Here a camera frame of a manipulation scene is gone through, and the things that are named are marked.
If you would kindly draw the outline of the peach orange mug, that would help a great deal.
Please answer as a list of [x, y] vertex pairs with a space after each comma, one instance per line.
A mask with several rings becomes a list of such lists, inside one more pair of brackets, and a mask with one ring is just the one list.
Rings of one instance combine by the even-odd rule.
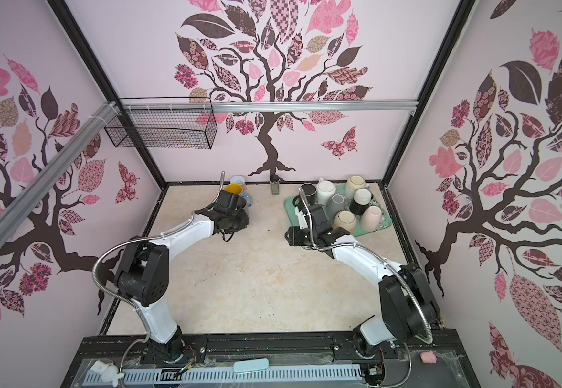
[[352, 233], [357, 225], [357, 219], [349, 210], [338, 212], [334, 218], [334, 228], [341, 228]]

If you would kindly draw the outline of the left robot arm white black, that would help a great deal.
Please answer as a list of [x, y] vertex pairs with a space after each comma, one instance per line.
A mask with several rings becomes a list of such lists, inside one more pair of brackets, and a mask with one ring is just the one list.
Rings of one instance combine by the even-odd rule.
[[152, 238], [133, 238], [124, 247], [114, 284], [119, 295], [134, 304], [153, 348], [167, 361], [179, 359], [186, 345], [182, 330], [169, 312], [164, 294], [169, 288], [170, 261], [215, 234], [225, 242], [249, 225], [249, 194], [218, 192], [208, 206], [184, 223]]

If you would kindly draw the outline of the blue iridescent mug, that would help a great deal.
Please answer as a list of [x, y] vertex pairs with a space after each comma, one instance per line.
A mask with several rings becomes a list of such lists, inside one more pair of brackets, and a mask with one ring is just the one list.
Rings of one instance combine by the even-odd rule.
[[224, 191], [244, 198], [248, 207], [253, 205], [253, 197], [248, 192], [245, 192], [241, 184], [229, 184], [224, 188]]

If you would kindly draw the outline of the green floral tray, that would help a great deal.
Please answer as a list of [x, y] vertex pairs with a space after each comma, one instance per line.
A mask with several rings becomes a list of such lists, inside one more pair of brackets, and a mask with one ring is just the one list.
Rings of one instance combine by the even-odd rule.
[[[371, 193], [371, 201], [369, 206], [376, 206], [382, 212], [381, 219], [379, 225], [373, 231], [365, 230], [361, 225], [361, 215], [354, 214], [350, 210], [350, 204], [353, 200], [352, 197], [347, 198], [345, 197], [345, 184], [336, 184], [336, 194], [341, 196], [344, 200], [344, 211], [350, 212], [356, 221], [356, 226], [352, 230], [352, 234], [355, 237], [360, 237], [366, 234], [371, 234], [376, 231], [383, 231], [392, 226], [392, 218], [390, 217], [389, 213], [387, 212], [387, 208], [384, 205], [382, 200], [379, 200], [379, 197], [374, 194], [369, 188], [369, 185], [366, 186], [366, 189]], [[303, 218], [300, 216], [301, 209], [298, 208], [296, 205], [298, 204], [298, 200], [294, 200], [296, 194], [287, 197], [283, 202], [284, 209], [287, 213], [287, 216], [290, 221], [291, 226], [304, 226]]]

